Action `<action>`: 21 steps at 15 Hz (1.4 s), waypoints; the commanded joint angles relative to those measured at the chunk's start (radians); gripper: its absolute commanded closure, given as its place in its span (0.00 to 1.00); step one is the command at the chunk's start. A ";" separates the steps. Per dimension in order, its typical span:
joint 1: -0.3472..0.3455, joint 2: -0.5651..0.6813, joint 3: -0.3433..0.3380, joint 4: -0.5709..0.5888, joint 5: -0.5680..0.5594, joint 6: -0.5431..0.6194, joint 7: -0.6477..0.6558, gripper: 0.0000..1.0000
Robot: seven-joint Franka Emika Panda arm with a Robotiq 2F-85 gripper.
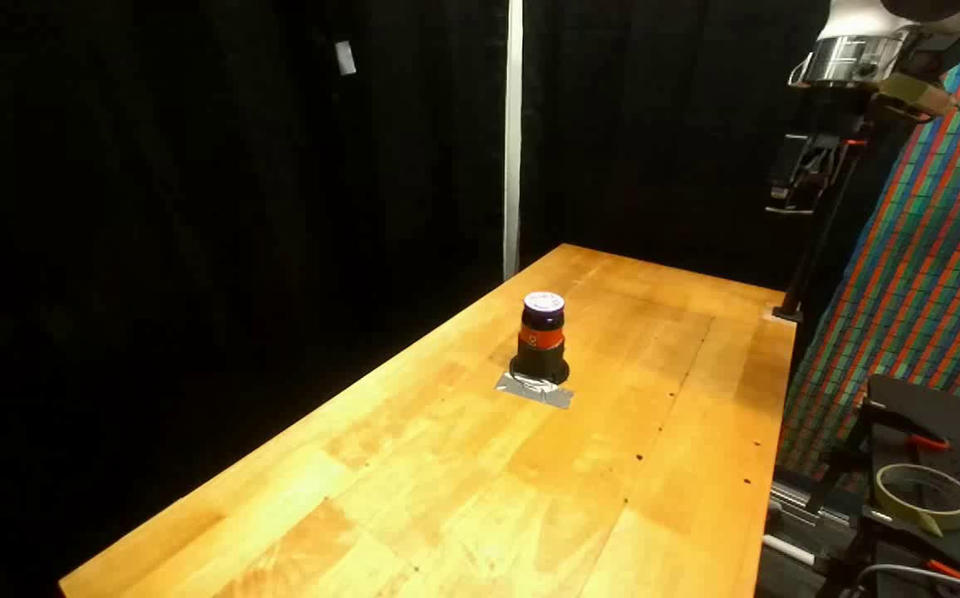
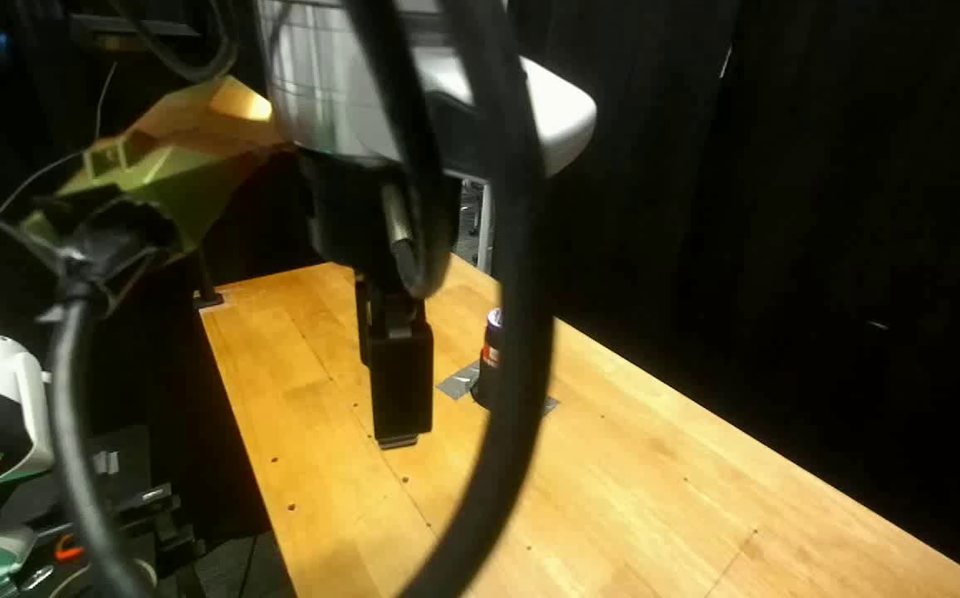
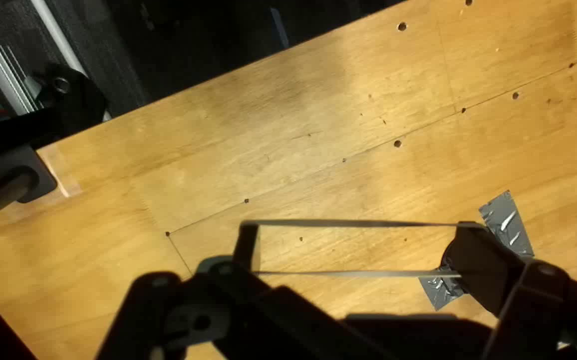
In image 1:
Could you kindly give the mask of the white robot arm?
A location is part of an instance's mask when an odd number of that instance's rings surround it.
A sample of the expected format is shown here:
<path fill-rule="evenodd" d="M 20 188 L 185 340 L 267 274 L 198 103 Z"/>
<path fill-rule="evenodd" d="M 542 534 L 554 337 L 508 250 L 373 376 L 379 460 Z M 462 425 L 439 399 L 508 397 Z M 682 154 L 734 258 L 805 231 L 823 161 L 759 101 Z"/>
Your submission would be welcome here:
<path fill-rule="evenodd" d="M 960 0 L 826 0 L 826 21 L 789 75 L 796 89 L 941 78 L 960 58 Z"/>

